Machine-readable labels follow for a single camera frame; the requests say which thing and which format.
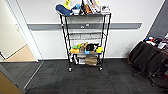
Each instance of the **wall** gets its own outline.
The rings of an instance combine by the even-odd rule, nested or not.
[[[5,1],[0,0],[0,51],[5,58],[26,45],[21,32]]]
[[[152,37],[164,38],[168,33],[167,21],[168,21],[168,1],[165,1],[147,37],[152,36]]]
[[[55,12],[62,0],[16,0],[26,24],[59,24]],[[72,0],[72,6],[80,3]],[[111,6],[111,23],[142,23],[139,29],[110,29],[106,58],[125,58],[127,53],[143,40],[152,26],[164,0],[100,0]],[[62,30],[31,31],[43,59],[66,57]]]

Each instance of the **shelf post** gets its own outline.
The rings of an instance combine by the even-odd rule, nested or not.
[[[67,45],[67,41],[66,41],[66,35],[65,35],[65,30],[64,30],[64,23],[62,20],[62,15],[60,14],[60,19],[61,19],[61,27],[62,27],[62,31],[63,31],[63,35],[64,35],[64,42],[65,42],[65,46],[66,46],[66,50],[67,50],[67,55],[68,55],[68,61],[69,61],[69,69],[71,69],[71,62],[70,62],[70,57],[69,57],[69,50],[68,50],[68,45]]]
[[[107,36],[108,36],[108,31],[109,31],[109,27],[110,27],[110,20],[111,20],[111,13],[109,14],[109,22],[108,22],[108,25],[107,25],[107,34],[106,34],[106,40],[105,40],[105,44],[104,44],[104,52],[103,52],[103,58],[102,58],[102,62],[101,62],[101,67],[102,67],[102,63],[104,61],[104,55],[105,55],[105,49],[106,49],[106,43],[107,43]]]

